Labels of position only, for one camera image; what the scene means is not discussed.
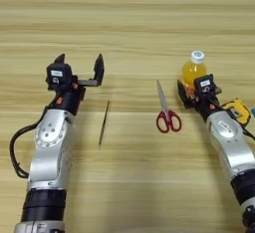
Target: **scissors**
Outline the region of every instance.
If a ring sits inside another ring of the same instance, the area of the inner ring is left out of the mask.
[[[170,131],[170,129],[174,132],[178,132],[181,129],[181,119],[174,111],[172,111],[168,108],[167,101],[163,94],[162,87],[161,87],[159,81],[156,81],[156,83],[157,83],[158,96],[159,96],[161,107],[162,107],[162,111],[158,114],[157,119],[156,119],[156,126],[157,126],[158,130],[162,133],[168,133]],[[173,123],[174,118],[176,118],[178,121],[177,126],[176,126],[176,124]],[[163,121],[165,123],[165,129],[163,129],[159,125],[159,121],[161,119],[163,119]]]

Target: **bottle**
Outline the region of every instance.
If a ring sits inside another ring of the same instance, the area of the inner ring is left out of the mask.
[[[203,60],[204,60],[203,52],[193,51],[191,53],[190,61],[186,62],[182,68],[183,82],[186,86],[189,86],[191,89],[194,88],[193,81],[196,78],[205,76],[207,74]]]

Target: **wood grain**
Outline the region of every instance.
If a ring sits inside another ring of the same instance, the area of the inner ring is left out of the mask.
[[[67,232],[243,232],[204,123],[182,108],[175,82],[190,52],[202,50],[221,101],[255,106],[254,9],[255,0],[0,0],[0,231],[13,232],[20,220],[26,182],[8,144],[53,96],[46,67],[66,53],[73,72],[89,78],[103,53],[104,84],[87,90],[77,117]],[[180,133],[156,129],[157,79],[181,115]],[[29,133],[17,143],[26,168],[32,140]]]

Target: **robotic arm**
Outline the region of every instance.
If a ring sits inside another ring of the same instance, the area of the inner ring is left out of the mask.
[[[208,75],[194,80],[194,94],[189,96],[178,81],[178,93],[184,106],[195,108],[206,122],[210,140],[232,185],[243,212],[247,233],[255,232],[255,157],[244,134],[248,132],[231,111],[220,106],[216,97],[221,90]]]
[[[38,122],[21,128],[10,143],[16,173],[28,178],[21,222],[16,225],[15,233],[65,233],[63,218],[75,140],[75,116],[85,87],[100,86],[104,71],[102,55],[96,60],[94,78],[86,81],[72,74],[65,55],[47,68],[48,90],[55,91],[56,97]],[[16,160],[14,142],[34,128],[36,151],[28,173]]]

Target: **red scissors handle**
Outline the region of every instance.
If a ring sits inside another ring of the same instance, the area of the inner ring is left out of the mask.
[[[158,116],[157,116],[157,119],[156,119],[156,126],[158,128],[158,130],[162,133],[168,133],[170,131],[170,129],[174,132],[178,132],[181,130],[181,119],[180,117],[173,111],[168,111],[168,117],[169,117],[169,120],[167,119],[166,117],[166,114],[164,111],[161,111]],[[178,126],[176,126],[174,123],[173,123],[173,118],[176,118],[177,121],[178,121]],[[165,129],[163,129],[160,124],[159,124],[159,121],[163,119],[164,123],[165,123]]]

